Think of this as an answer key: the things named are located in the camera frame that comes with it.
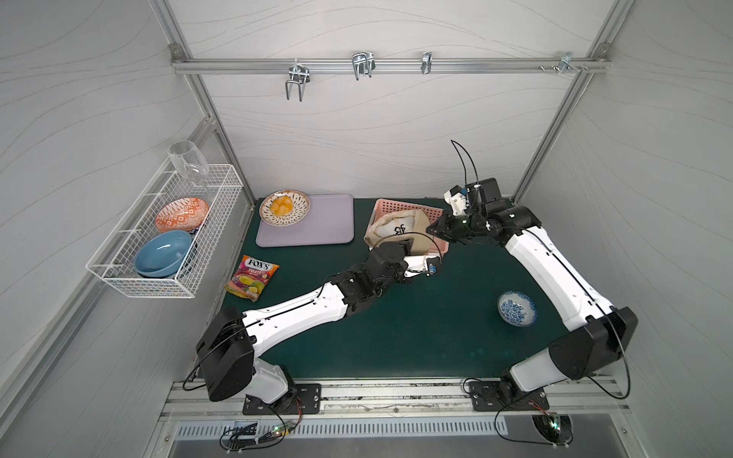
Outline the beige baseball cap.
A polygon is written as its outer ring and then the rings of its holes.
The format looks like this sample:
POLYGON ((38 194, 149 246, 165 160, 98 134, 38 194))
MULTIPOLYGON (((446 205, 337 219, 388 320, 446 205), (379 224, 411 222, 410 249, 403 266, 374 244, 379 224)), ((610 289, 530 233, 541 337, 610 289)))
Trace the beige baseball cap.
POLYGON ((387 242, 410 240, 410 255, 425 255, 434 251, 433 238, 427 234, 430 224, 427 214, 420 209, 388 213, 366 229, 364 241, 370 248, 376 248, 387 242))

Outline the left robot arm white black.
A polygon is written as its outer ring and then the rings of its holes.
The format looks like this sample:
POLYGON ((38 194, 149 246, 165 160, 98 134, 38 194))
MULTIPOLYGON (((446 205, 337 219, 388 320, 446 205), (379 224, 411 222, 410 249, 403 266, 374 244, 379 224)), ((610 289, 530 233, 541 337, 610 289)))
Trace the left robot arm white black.
POLYGON ((367 310, 393 284, 439 272, 440 252, 413 256, 410 248, 409 240, 383 242, 362 263, 328 277, 312 292, 261 309, 220 310, 196 345, 209 400, 219 402, 241 392, 267 404, 290 397, 294 383, 288 373, 263 361, 263 353, 311 328, 367 310))

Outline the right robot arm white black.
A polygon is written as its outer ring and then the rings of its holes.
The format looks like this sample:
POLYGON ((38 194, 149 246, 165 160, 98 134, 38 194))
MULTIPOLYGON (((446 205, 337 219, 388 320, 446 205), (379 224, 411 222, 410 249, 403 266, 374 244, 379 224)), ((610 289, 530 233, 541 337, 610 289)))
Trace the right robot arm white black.
POLYGON ((428 233, 467 244, 488 237, 516 258, 555 307, 567 334, 532 357, 511 366, 502 377, 505 396, 515 398, 548 385, 580 380, 626 359, 639 319, 628 307, 612 305, 559 252, 540 220, 507 198, 471 202, 447 192, 450 206, 428 233))

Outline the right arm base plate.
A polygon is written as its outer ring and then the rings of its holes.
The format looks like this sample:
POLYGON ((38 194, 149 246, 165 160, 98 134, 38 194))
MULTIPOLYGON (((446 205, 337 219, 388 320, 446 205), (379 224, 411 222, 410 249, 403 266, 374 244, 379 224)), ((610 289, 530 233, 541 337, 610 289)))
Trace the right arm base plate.
POLYGON ((481 380, 467 378, 461 389, 470 397, 474 411, 499 412, 514 411, 547 411, 550 408, 547 395, 543 389, 522 391, 508 379, 481 380))

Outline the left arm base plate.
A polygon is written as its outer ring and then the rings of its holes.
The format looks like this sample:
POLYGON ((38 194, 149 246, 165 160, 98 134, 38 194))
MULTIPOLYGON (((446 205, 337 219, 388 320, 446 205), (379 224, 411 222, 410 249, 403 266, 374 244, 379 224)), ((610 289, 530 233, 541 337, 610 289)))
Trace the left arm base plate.
POLYGON ((296 384, 282 398, 265 404, 260 398, 247 395, 242 414, 255 415, 315 415, 321 411, 321 384, 296 384))

